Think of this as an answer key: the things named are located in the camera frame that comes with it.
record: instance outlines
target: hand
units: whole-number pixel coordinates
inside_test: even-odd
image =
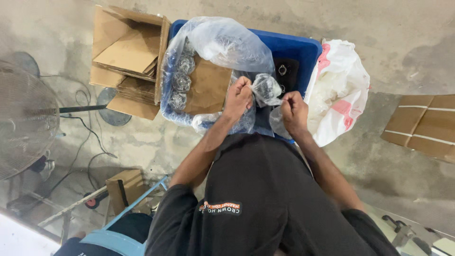
[[[229,119],[232,124],[238,122],[245,109],[250,109],[253,105],[250,86],[251,80],[240,77],[228,90],[228,98],[221,116]]]
[[[307,131],[308,105],[303,102],[298,91],[288,92],[283,96],[281,104],[284,127],[292,138]]]

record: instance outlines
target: clear plastic bag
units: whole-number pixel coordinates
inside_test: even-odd
[[[185,55],[191,51],[189,48],[191,46],[203,59],[231,68],[233,74],[237,72],[273,74],[275,70],[270,49],[257,35],[240,23],[223,17],[192,18],[170,40],[161,66],[161,112],[164,118],[178,125],[194,124],[193,127],[196,130],[206,130],[220,115],[214,113],[193,116],[185,112],[173,111],[169,106],[172,78],[177,72],[177,64],[182,54]],[[250,133],[253,131],[254,121],[251,122],[254,120],[255,109],[255,107],[251,108],[247,111],[248,114],[244,114],[248,118],[245,118],[244,122],[239,122],[236,130]]]
[[[194,59],[189,55],[182,55],[177,64],[177,70],[187,75],[191,74],[195,67]]]
[[[169,99],[169,106],[174,110],[183,110],[187,105],[187,93],[173,91]]]
[[[289,135],[288,131],[284,127],[281,107],[276,107],[270,112],[268,121],[270,122],[270,126],[272,127],[274,133],[285,139],[292,139],[291,135]]]
[[[172,78],[172,88],[177,92],[188,92],[191,86],[191,78],[182,72],[177,72]]]
[[[260,107],[281,105],[281,100],[277,97],[283,90],[273,76],[267,73],[257,74],[251,90]]]

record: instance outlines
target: fan stand pole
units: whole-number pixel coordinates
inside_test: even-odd
[[[106,105],[95,105],[95,106],[60,108],[60,114],[71,113],[71,112],[91,111],[91,110],[101,110],[101,109],[105,109],[106,107],[107,107],[107,104]]]

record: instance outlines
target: metal part with holes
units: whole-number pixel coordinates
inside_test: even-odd
[[[284,76],[286,74],[286,72],[288,71],[288,69],[284,66],[284,65],[281,65],[280,68],[278,69],[278,72],[280,73],[280,75]]]

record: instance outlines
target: white plastic sack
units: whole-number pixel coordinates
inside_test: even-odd
[[[323,40],[311,74],[304,101],[308,131],[320,147],[352,129],[365,109],[370,76],[354,48],[348,41]]]
[[[174,38],[169,42],[163,58],[161,72],[161,111],[167,120],[182,126],[192,125],[196,130],[203,132],[210,128],[213,120],[221,113],[190,115],[182,111],[174,111],[169,107],[169,98],[172,93],[171,79],[176,71],[185,45],[185,39],[196,52],[205,60],[231,68],[238,72],[269,73],[274,72],[272,52],[259,39],[240,23],[223,17],[195,17],[185,23]],[[242,116],[239,124],[232,131],[253,132],[254,113],[248,112]]]

